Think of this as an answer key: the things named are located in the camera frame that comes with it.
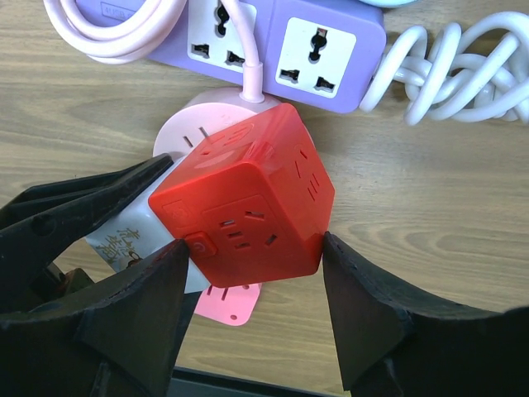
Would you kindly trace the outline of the white cube socket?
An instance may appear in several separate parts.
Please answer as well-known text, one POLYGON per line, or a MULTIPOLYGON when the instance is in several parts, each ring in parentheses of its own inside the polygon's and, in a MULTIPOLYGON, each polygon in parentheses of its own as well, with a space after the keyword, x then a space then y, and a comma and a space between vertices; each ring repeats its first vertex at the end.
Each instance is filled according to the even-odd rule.
POLYGON ((182 161, 183 158, 177 159, 118 215, 85 237, 114 271, 125 270, 134 261, 146 258, 173 241, 173 236, 150 209, 148 198, 182 161))

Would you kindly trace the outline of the pink round power strip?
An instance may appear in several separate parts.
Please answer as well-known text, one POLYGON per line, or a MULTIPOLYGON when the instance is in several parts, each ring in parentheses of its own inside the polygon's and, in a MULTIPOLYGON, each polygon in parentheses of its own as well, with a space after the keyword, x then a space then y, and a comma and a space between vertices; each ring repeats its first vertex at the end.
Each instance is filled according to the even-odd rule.
POLYGON ((213 134, 279 104, 270 95, 262 103, 246 102, 236 87, 200 93, 160 128, 153 155, 169 153, 175 159, 187 155, 213 134))

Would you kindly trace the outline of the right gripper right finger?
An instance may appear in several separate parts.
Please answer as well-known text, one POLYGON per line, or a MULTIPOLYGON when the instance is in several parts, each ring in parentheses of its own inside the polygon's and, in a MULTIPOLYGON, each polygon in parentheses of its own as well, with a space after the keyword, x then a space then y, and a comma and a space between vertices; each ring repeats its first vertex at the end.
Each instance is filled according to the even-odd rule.
POLYGON ((323 240, 343 388, 354 396, 525 396, 528 310, 502 313, 431 294, 323 240))

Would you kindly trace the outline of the pink plug adapter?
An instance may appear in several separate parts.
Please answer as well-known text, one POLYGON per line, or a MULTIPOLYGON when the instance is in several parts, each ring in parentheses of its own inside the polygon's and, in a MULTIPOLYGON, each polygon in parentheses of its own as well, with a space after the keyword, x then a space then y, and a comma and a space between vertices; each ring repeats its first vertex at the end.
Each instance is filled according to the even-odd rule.
POLYGON ((244 325, 253 313, 261 286, 251 284, 225 289, 210 286, 202 292, 194 312, 228 326, 244 325))

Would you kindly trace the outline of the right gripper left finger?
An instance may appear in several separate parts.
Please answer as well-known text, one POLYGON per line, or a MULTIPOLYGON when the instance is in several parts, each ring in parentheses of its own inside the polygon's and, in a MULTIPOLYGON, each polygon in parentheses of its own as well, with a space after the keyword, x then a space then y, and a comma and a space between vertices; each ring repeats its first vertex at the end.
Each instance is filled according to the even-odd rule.
POLYGON ((3 396, 164 396, 179 344, 188 248, 30 312, 1 317, 3 396))

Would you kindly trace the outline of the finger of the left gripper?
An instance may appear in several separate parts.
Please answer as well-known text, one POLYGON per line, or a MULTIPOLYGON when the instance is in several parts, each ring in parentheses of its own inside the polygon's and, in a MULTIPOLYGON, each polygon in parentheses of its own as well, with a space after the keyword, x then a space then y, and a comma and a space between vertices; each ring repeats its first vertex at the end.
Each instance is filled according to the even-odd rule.
POLYGON ((119 214, 173 163, 159 155, 120 171, 32 186, 2 207, 2 312, 60 297, 68 281, 56 257, 119 214))

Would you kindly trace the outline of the red cube socket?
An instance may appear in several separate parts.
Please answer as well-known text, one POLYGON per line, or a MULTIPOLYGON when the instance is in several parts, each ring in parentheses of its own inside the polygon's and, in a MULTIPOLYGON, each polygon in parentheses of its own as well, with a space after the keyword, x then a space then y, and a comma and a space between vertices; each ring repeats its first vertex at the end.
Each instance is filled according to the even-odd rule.
POLYGON ((284 103, 203 141, 149 206, 226 288, 316 273, 334 197, 305 124, 284 103))

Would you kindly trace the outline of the purple power strip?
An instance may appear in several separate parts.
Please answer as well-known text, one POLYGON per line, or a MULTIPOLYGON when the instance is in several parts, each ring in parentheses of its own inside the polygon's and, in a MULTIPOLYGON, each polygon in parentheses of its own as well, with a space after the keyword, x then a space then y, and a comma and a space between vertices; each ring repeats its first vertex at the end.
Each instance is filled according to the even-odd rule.
MULTIPOLYGON (((386 45, 381 9, 361 1, 243 1, 264 66, 263 90, 348 113, 359 107, 386 45)), ((219 1, 190 0, 148 59, 234 84, 243 50, 219 1)))

